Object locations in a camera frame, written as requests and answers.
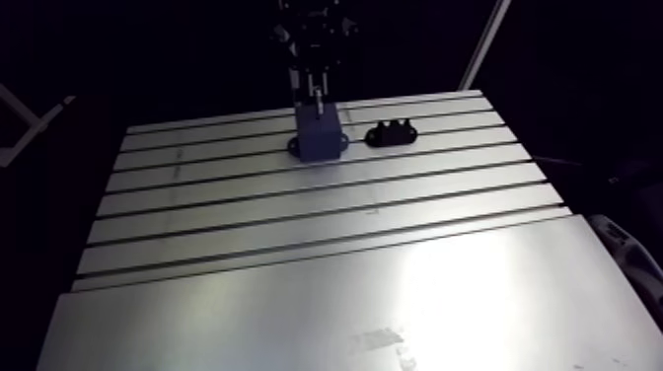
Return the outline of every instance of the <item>metal plate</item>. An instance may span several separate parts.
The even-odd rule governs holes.
[[[329,164],[336,165],[376,158],[387,159],[426,152],[448,151],[515,141],[516,137],[511,130],[506,127],[496,127],[421,135],[413,144],[398,147],[370,148],[363,143],[351,143],[339,160],[329,162]],[[114,173],[110,176],[107,191],[173,186],[304,167],[311,167],[311,165],[302,164],[286,152],[245,156],[203,163]]]
[[[337,106],[339,109],[345,110],[345,109],[354,109],[354,108],[368,107],[368,106],[384,106],[384,105],[395,105],[395,104],[403,104],[410,102],[439,101],[439,100],[480,97],[480,96],[481,96],[481,91],[479,90],[467,90],[463,92],[437,93],[437,94],[427,94],[421,96],[406,96],[406,97],[382,98],[376,100],[354,101],[347,103],[339,103],[337,104]],[[221,115],[214,117],[204,117],[204,118],[130,126],[126,130],[126,132],[131,134],[131,133],[141,133],[141,132],[150,132],[150,131],[172,130],[178,128],[203,126],[203,125],[218,124],[218,123],[233,122],[233,121],[247,121],[247,120],[254,120],[266,117],[276,117],[282,115],[291,115],[291,114],[295,114],[295,111],[291,108],[271,110],[271,111],[237,113],[237,114],[228,114],[228,115]]]
[[[420,134],[489,127],[504,123],[499,114],[494,111],[420,117],[414,118],[411,122]],[[375,123],[346,125],[343,131],[350,141],[358,142],[364,140],[366,132],[372,127],[375,127]],[[114,169],[116,171],[129,170],[141,167],[164,166],[224,157],[285,151],[288,140],[294,135],[294,131],[291,131],[282,134],[245,137],[137,152],[124,152],[117,156]]]
[[[381,207],[392,203],[437,198],[457,193],[542,182],[535,164],[516,164],[453,174],[381,181],[321,190],[301,191],[216,205],[187,207],[98,220],[89,244],[158,236],[209,228],[313,216],[345,209]]]
[[[579,217],[63,295],[39,371],[663,369]]]
[[[108,194],[98,214],[149,211],[238,198],[251,198],[304,189],[344,186],[424,174],[509,164],[529,160],[520,144],[441,152],[391,159],[375,159],[332,167],[302,168],[248,178]]]
[[[452,222],[561,203],[550,185],[526,185],[449,198],[339,212],[191,235],[86,249],[79,273],[221,259],[285,246]]]
[[[571,212],[568,210],[568,208],[558,206],[529,209],[525,211],[520,210],[509,213],[490,215],[479,219],[469,219],[452,223],[444,223],[442,225],[426,225],[411,230],[398,231],[396,233],[390,233],[388,231],[377,236],[360,237],[342,242],[316,244],[313,246],[306,246],[305,249],[286,249],[276,252],[239,256],[223,260],[211,260],[184,265],[140,269],[137,271],[115,273],[110,275],[101,274],[98,276],[86,276],[85,278],[76,280],[72,290],[92,290],[104,287],[114,287],[125,284],[134,284],[202,273],[210,273],[215,271],[274,264],[278,262],[326,257],[386,246],[400,245],[403,243],[418,242],[444,236],[476,232],[497,227],[553,219],[568,215],[571,215]]]
[[[379,119],[400,117],[422,117],[469,111],[488,111],[492,106],[486,98],[467,98],[433,102],[412,102],[397,106],[364,107],[339,111],[342,123],[372,122]],[[220,125],[200,126],[187,129],[159,131],[136,135],[127,135],[120,150],[175,146],[187,143],[208,142],[237,137],[293,131],[296,128],[294,116],[260,118],[251,121],[225,123]]]

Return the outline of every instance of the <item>blue block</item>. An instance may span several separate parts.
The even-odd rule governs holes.
[[[318,117],[315,105],[295,108],[297,118],[297,142],[302,162],[335,160],[347,148],[348,139],[343,134],[335,104],[325,104]]]

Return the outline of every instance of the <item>black bracket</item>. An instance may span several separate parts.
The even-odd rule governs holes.
[[[379,121],[378,126],[366,132],[364,141],[370,147],[391,147],[412,144],[417,135],[416,129],[409,123],[409,118],[406,118],[403,124],[393,119],[389,125]]]

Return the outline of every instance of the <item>metal frame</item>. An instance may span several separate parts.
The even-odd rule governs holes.
[[[41,118],[32,112],[26,105],[21,102],[14,94],[12,94],[9,89],[7,89],[3,84],[0,84],[0,100],[2,100],[7,107],[10,108],[23,122],[25,122],[30,128],[26,131],[25,134],[19,139],[14,147],[0,148],[0,167],[8,167],[12,161],[30,144],[30,142],[35,139],[37,134],[43,132],[48,128],[48,124],[58,116],[64,106],[70,105],[76,99],[75,96],[68,96],[64,99],[61,104],[56,105],[50,111],[48,111]]]
[[[37,369],[659,370],[645,308],[486,103],[346,111],[357,138],[416,107],[423,135],[315,166],[254,154],[286,138],[251,122],[182,141],[223,117],[130,134],[177,131],[176,157],[113,172]]]

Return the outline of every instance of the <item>smudge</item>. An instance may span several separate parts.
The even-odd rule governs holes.
[[[353,340],[355,343],[355,348],[358,348],[358,350],[362,351],[371,351],[403,342],[403,338],[389,328],[360,334],[355,336]]]
[[[618,358],[613,358],[613,362],[614,362],[614,363],[617,363],[617,364],[621,364],[622,367],[628,367],[628,364],[627,364],[626,362],[622,362],[622,361],[621,361],[620,359],[618,359]]]
[[[176,181],[177,179],[180,178],[180,170],[181,170],[180,165],[175,166],[175,171],[173,172],[173,181]]]
[[[403,371],[416,371],[416,359],[414,359],[407,346],[402,345],[397,347],[396,355],[399,358],[399,363]]]

